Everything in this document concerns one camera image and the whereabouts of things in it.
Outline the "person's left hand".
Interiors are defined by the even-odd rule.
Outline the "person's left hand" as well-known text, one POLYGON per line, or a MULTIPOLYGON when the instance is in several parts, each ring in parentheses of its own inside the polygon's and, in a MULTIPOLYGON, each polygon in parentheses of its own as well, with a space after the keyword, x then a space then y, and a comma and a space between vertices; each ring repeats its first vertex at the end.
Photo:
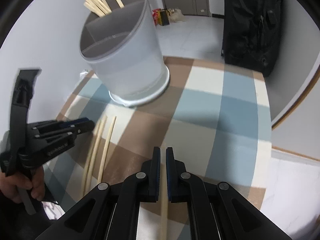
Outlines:
POLYGON ((21 173, 6 177, 5 173, 1 172, 1 192, 15 203, 22 202, 18 188, 31 190, 31 196, 34 199, 43 200, 45 194, 43 167, 39 167, 34 172, 32 180, 21 173))

